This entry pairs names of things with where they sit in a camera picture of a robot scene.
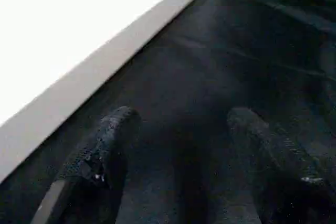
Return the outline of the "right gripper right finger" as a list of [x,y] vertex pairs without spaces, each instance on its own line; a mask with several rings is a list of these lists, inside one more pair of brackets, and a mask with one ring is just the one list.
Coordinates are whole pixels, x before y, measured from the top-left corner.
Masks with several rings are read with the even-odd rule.
[[335,223],[335,160],[245,107],[232,108],[227,125],[261,223]]

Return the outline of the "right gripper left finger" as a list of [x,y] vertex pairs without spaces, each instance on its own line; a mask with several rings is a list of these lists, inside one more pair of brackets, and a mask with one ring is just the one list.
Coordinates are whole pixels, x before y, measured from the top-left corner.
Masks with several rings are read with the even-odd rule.
[[139,113],[122,106],[67,157],[32,223],[115,223],[128,172],[125,146],[135,140]]

